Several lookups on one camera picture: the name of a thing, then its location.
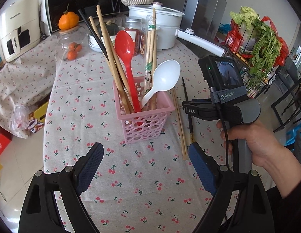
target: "device screen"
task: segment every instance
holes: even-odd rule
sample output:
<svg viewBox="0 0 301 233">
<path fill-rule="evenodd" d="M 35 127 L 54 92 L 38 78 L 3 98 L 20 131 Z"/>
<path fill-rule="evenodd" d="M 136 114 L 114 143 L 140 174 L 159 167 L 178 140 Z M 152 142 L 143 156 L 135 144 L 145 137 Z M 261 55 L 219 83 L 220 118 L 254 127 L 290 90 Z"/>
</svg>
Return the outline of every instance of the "device screen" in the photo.
<svg viewBox="0 0 301 233">
<path fill-rule="evenodd" d="M 219 60 L 216 60 L 215 62 L 219 72 L 221 73 L 225 86 L 235 86 L 241 84 L 237 71 L 231 62 Z"/>
</svg>

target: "black stick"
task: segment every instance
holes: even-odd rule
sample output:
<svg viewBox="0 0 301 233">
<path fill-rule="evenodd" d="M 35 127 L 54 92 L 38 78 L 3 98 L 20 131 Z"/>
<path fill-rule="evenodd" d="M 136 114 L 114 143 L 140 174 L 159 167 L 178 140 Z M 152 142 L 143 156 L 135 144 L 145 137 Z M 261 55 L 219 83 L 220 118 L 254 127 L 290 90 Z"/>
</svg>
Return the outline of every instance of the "black stick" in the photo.
<svg viewBox="0 0 301 233">
<path fill-rule="evenodd" d="M 79 12 L 81 18 L 83 19 L 83 21 L 85 21 L 86 26 L 88 27 L 89 31 L 92 33 L 92 35 L 93 35 L 95 41 L 98 43 L 98 45 L 100 46 L 100 48 L 101 48 L 103 54 L 105 55 L 105 57 L 106 57 L 107 60 L 108 60 L 106 48 L 105 48 L 104 44 L 102 43 L 101 38 L 100 38 L 98 35 L 96 35 L 94 29 L 92 28 L 92 26 L 90 25 L 90 23 L 89 23 L 88 20 L 86 19 L 86 16 L 85 16 L 84 13 L 82 12 L 82 10 L 79 9 L 78 12 Z"/>
<path fill-rule="evenodd" d="M 183 87 L 184 87 L 184 92 L 185 92 L 185 99 L 188 101 L 187 90 L 186 90 L 186 86 L 185 86 L 183 77 L 182 77 L 182 81 L 183 81 Z M 189 124 L 189 132 L 190 132 L 190 142 L 194 143 L 195 142 L 194 127 L 192 126 L 192 119 L 191 119 L 190 115 L 188 115 L 188 124 Z"/>
</svg>

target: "blue stool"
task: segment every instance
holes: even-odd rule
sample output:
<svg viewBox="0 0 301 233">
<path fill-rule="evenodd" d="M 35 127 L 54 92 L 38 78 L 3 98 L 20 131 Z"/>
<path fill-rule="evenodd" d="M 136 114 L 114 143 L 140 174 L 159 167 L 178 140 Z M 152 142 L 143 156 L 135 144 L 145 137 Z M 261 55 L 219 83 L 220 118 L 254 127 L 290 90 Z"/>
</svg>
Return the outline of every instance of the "blue stool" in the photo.
<svg viewBox="0 0 301 233">
<path fill-rule="evenodd" d="M 295 137 L 297 133 L 300 133 L 301 135 L 301 123 L 287 132 L 285 146 L 293 144 L 295 142 Z"/>
</svg>

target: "red spoon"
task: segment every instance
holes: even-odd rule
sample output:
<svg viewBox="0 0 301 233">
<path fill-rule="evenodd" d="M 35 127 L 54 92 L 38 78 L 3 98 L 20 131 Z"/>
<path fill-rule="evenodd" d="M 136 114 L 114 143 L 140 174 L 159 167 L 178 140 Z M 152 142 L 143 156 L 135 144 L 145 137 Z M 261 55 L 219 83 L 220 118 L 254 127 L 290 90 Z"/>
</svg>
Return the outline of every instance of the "red spoon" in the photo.
<svg viewBox="0 0 301 233">
<path fill-rule="evenodd" d="M 120 31 L 116 35 L 115 39 L 115 50 L 119 58 L 123 61 L 126 72 L 128 83 L 130 87 L 131 99 L 133 103 L 133 108 L 135 112 L 141 112 L 140 102 L 137 98 L 137 90 L 135 88 L 133 74 L 131 70 L 131 61 L 133 58 L 135 49 L 135 44 L 131 38 L 131 36 L 126 31 Z"/>
</svg>

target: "human arm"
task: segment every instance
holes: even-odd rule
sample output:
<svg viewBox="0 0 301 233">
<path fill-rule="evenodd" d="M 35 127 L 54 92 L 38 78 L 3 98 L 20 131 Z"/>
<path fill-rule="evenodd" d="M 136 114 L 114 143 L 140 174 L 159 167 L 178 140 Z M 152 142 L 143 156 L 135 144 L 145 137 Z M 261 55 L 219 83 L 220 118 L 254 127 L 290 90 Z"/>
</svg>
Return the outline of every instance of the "human arm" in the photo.
<svg viewBox="0 0 301 233">
<path fill-rule="evenodd" d="M 217 127 L 222 128 L 220 121 Z M 225 140 L 224 131 L 221 132 L 221 138 Z M 228 138 L 246 140 L 252 151 L 253 163 L 262 166 L 270 174 L 282 198 L 287 197 L 301 182 L 301 164 L 259 120 L 251 125 L 234 126 L 228 130 Z"/>
</svg>

